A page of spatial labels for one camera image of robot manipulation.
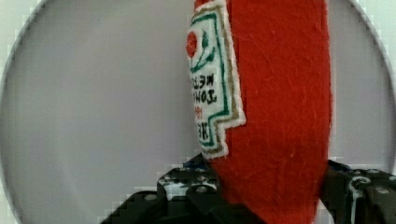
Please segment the red ketchup bottle plush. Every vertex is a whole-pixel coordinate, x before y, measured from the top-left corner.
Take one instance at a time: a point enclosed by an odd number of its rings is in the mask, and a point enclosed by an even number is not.
[[[325,0],[196,0],[186,50],[224,197],[269,224],[312,223],[332,120]]]

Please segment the screw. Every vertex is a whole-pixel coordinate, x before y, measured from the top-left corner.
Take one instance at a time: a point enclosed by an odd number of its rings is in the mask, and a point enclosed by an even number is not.
[[[198,179],[199,181],[201,181],[201,182],[205,182],[205,181],[207,180],[207,178],[206,178],[205,176],[203,176],[203,175],[198,176],[197,179]]]
[[[163,177],[163,180],[165,181],[165,182],[169,182],[169,181],[171,181],[171,177],[169,176],[169,175],[166,175],[166,176],[164,176]]]
[[[207,188],[204,187],[204,186],[201,186],[201,187],[198,187],[195,191],[197,193],[206,193],[207,192]]]
[[[201,169],[201,168],[196,168],[195,169],[195,172],[197,172],[197,173],[203,173],[205,170],[204,169]]]
[[[389,193],[389,190],[384,189],[384,188],[382,188],[382,187],[376,187],[375,190],[376,190],[378,193],[381,193],[381,194],[387,194],[387,193]]]
[[[379,170],[370,169],[370,170],[367,171],[367,173],[369,173],[369,174],[377,174],[377,173],[379,173]]]
[[[155,194],[148,194],[145,196],[145,200],[148,202],[152,202],[157,199],[157,195]]]

